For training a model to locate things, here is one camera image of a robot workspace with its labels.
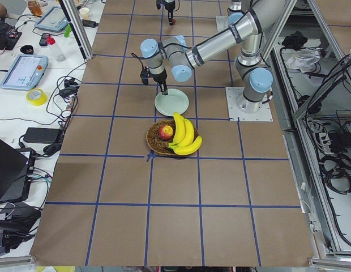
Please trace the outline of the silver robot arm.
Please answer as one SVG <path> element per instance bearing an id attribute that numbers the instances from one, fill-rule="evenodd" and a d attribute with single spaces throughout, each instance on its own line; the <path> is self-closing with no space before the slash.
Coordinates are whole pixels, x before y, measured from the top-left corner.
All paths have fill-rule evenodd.
<path id="1" fill-rule="evenodd" d="M 168 12 L 169 25 L 175 25 L 176 20 L 173 18 L 173 15 L 180 8 L 180 1 L 178 1 L 178 4 L 176 4 L 174 0 L 157 0 L 156 8 L 160 10 L 162 7 Z M 240 18 L 243 16 L 242 1 L 231 1 L 227 9 L 227 13 L 228 16 L 216 17 L 216 23 L 219 27 L 221 27 L 221 29 L 240 20 Z"/>
<path id="2" fill-rule="evenodd" d="M 235 66 L 245 87 L 236 98 L 236 106 L 245 113 L 256 113 L 263 104 L 269 103 L 273 75 L 261 66 L 260 41 L 262 34 L 269 27 L 277 27 L 278 20 L 286 10 L 286 1 L 249 2 L 248 10 L 232 10 L 226 27 L 208 39 L 188 47 L 182 35 L 164 41 L 146 39 L 140 45 L 142 68 L 140 77 L 147 85 L 152 78 L 160 86 L 160 93 L 155 98 L 155 107 L 165 116 L 184 113 L 189 106 L 187 99 L 173 96 L 167 88 L 167 73 L 163 64 L 168 60 L 173 78 L 186 82 L 192 72 L 203 66 L 231 47 L 241 44 L 242 49 L 235 59 Z"/>

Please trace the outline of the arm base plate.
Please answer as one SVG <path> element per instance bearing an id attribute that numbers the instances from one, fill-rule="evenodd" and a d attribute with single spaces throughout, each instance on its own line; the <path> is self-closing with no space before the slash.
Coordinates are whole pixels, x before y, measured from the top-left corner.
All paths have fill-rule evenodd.
<path id="1" fill-rule="evenodd" d="M 217 33 L 222 33 L 229 28 L 228 16 L 217 16 L 216 17 L 216 28 Z"/>
<path id="2" fill-rule="evenodd" d="M 226 87 L 226 100 L 228 105 L 228 115 L 231 121 L 245 122 L 272 122 L 272 113 L 268 97 L 265 94 L 260 102 L 250 102 L 243 96 L 243 87 Z"/>

